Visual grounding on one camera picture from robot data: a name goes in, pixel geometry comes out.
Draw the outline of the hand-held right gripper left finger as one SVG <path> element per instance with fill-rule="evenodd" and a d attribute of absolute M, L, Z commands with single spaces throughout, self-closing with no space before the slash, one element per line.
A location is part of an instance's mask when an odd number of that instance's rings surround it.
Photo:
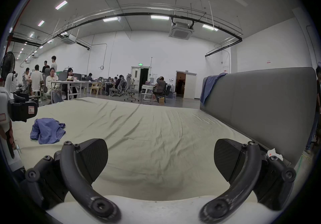
<path fill-rule="evenodd" d="M 92 183 L 108 161 L 103 139 L 94 138 L 79 144 L 64 142 L 54 157 L 45 155 L 25 173 L 25 193 L 43 210 L 65 201 L 68 192 L 90 215 L 103 223 L 121 219 L 118 206 L 96 192 Z"/>

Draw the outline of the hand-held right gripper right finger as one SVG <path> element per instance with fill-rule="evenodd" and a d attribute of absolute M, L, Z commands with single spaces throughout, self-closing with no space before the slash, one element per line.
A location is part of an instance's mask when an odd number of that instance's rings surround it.
<path fill-rule="evenodd" d="M 273 211 L 283 210 L 296 179 L 296 171 L 283 163 L 275 150 L 263 150 L 255 141 L 240 143 L 219 139 L 214 149 L 215 166 L 230 184 L 199 212 L 202 222 L 221 222 L 255 193 L 257 202 Z"/>

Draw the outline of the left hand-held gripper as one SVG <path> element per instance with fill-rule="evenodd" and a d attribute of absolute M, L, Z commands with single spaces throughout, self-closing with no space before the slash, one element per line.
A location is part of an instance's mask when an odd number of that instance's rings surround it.
<path fill-rule="evenodd" d="M 26 122 L 27 119 L 35 117 L 38 112 L 37 103 L 29 101 L 27 93 L 11 93 L 13 76 L 13 73 L 9 73 L 5 85 L 0 87 L 0 126 L 2 128 L 9 128 L 11 121 Z"/>

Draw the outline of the person's left hand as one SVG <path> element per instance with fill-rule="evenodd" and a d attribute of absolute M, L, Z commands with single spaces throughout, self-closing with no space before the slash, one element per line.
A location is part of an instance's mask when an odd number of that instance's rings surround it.
<path fill-rule="evenodd" d="M 0 125 L 0 134 L 1 134 L 1 138 L 6 141 L 5 145 L 6 145 L 6 148 L 8 149 L 8 158 L 14 159 L 15 158 L 14 150 L 16 149 L 16 146 L 14 143 L 11 120 L 8 123 L 4 123 Z"/>

